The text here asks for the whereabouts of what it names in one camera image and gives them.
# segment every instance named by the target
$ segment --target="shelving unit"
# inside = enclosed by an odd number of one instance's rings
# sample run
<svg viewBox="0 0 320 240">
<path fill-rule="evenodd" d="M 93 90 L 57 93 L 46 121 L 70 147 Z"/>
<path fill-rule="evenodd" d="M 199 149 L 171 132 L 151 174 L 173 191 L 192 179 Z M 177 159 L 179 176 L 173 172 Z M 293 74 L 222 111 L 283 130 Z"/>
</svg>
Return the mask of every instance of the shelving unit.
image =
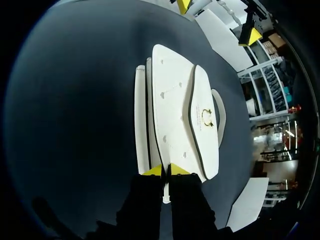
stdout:
<svg viewBox="0 0 320 240">
<path fill-rule="evenodd" d="M 241 84 L 252 85 L 248 89 L 254 100 L 256 116 L 251 121 L 261 121 L 289 115 L 288 102 L 283 84 L 275 69 L 281 57 L 271 59 L 263 44 L 258 40 L 247 46 L 247 53 L 255 61 L 254 66 L 238 73 Z"/>
</svg>

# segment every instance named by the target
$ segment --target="white platform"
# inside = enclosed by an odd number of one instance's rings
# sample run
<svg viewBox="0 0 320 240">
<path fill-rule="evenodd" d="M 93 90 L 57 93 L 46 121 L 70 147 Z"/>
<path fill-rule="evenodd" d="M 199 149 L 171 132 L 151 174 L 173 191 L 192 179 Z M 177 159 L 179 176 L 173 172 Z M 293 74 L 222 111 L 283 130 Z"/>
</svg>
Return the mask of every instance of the white platform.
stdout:
<svg viewBox="0 0 320 240">
<path fill-rule="evenodd" d="M 244 47 L 238 45 L 237 37 L 212 11 L 205 10 L 195 20 L 212 49 L 228 62 L 235 71 L 240 72 L 253 66 L 253 62 Z"/>
<path fill-rule="evenodd" d="M 252 177 L 247 182 L 240 196 L 232 205 L 229 220 L 226 224 L 233 232 L 257 220 L 268 188 L 268 177 Z"/>
</svg>

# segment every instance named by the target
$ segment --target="gray mat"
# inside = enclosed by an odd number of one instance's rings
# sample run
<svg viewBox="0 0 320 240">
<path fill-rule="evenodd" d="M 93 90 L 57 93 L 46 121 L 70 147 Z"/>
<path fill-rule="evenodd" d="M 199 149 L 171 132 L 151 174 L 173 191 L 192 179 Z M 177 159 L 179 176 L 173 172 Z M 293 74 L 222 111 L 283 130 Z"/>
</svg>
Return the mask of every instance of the gray mat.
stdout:
<svg viewBox="0 0 320 240">
<path fill-rule="evenodd" d="M 203 184 L 203 192 L 217 227 L 226 225 L 249 179 L 252 154 L 237 74 L 211 49 L 197 23 L 135 0 L 51 8 L 23 45 L 5 100 L 4 141 L 9 171 L 27 209 L 33 197 L 45 197 L 81 236 L 95 230 L 97 219 L 115 224 L 138 172 L 135 69 L 151 57 L 155 44 L 201 65 L 224 101 L 219 173 Z M 170 211 L 163 205 L 161 239 L 172 238 Z"/>
</svg>

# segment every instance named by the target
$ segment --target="white panel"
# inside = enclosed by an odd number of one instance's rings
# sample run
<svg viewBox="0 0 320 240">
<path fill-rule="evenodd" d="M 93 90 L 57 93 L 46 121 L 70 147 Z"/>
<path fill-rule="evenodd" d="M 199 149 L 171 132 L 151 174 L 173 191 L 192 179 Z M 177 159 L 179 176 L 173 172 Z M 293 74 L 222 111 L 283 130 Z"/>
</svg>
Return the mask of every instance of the white panel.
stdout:
<svg viewBox="0 0 320 240">
<path fill-rule="evenodd" d="M 268 188 L 268 177 L 252 177 L 232 205 L 227 227 L 236 232 L 254 222 L 261 211 Z"/>
<path fill-rule="evenodd" d="M 212 11 L 205 10 L 195 20 L 212 49 L 237 72 L 253 66 L 253 62 L 244 47 L 238 45 L 236 36 Z"/>
<path fill-rule="evenodd" d="M 139 174 L 149 171 L 147 125 L 146 125 L 146 77 L 145 66 L 135 70 L 134 83 L 134 133 Z"/>
</svg>

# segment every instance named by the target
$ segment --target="white board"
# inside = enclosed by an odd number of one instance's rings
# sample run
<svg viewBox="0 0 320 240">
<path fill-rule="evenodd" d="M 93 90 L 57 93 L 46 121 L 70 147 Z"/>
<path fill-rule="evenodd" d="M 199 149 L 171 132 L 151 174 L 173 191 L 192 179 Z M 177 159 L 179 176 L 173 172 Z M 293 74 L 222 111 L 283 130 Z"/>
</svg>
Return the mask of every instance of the white board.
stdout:
<svg viewBox="0 0 320 240">
<path fill-rule="evenodd" d="M 252 177 L 249 179 L 240 196 L 232 205 L 229 220 L 226 224 L 233 232 L 257 220 L 265 201 L 268 183 L 268 177 Z"/>
<path fill-rule="evenodd" d="M 195 66 L 183 56 L 162 45 L 154 46 L 152 51 L 153 117 L 162 165 L 167 171 L 168 165 L 174 163 L 190 173 L 198 174 L 201 181 L 204 182 L 206 176 L 189 121 L 194 70 Z M 196 79 L 196 97 L 193 98 L 194 106 L 196 108 L 197 104 L 204 102 L 213 110 L 214 103 L 209 79 L 205 72 L 203 74 L 203 71 L 199 67 Z M 199 99 L 197 102 L 199 97 L 207 99 L 205 101 Z M 216 122 L 214 110 L 211 117 Z M 210 156 L 214 162 L 211 164 L 209 160 L 206 161 L 207 166 L 213 168 L 208 169 L 208 179 L 211 179 L 218 172 L 218 169 L 214 168 L 219 166 L 217 124 L 215 123 L 213 128 L 209 127 L 208 131 L 212 133 L 212 136 L 206 136 L 207 138 L 203 141 L 212 142 L 212 145 L 216 142 L 216 147 L 202 149 L 203 155 Z"/>
<path fill-rule="evenodd" d="M 147 148 L 146 78 L 144 65 L 139 65 L 135 70 L 134 133 L 138 172 L 139 174 L 143 174 L 150 170 Z"/>
<path fill-rule="evenodd" d="M 205 10 L 195 18 L 195 21 L 202 29 L 212 49 L 235 71 L 240 72 L 253 66 L 244 47 L 238 45 L 237 37 L 212 11 Z"/>
</svg>

